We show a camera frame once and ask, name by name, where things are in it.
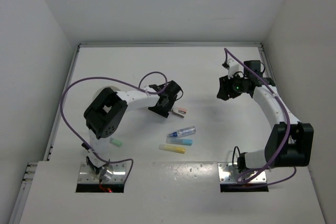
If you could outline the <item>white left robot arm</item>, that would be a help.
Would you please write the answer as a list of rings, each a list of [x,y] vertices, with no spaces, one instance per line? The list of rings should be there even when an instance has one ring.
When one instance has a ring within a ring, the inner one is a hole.
[[[92,172],[99,176],[106,173],[110,136],[117,130],[126,112],[147,108],[167,118],[181,91],[182,88],[173,80],[167,85],[146,86],[144,91],[102,89],[84,112],[92,147],[86,161]]]

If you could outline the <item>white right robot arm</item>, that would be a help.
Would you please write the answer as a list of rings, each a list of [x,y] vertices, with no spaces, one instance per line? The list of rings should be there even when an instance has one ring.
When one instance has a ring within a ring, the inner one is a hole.
[[[271,127],[271,134],[264,149],[241,153],[237,159],[240,172],[264,166],[305,167],[310,163],[314,129],[301,122],[284,105],[272,78],[264,77],[259,60],[245,61],[243,71],[233,59],[223,67],[228,74],[219,79],[217,98],[227,101],[243,93],[260,106]]]

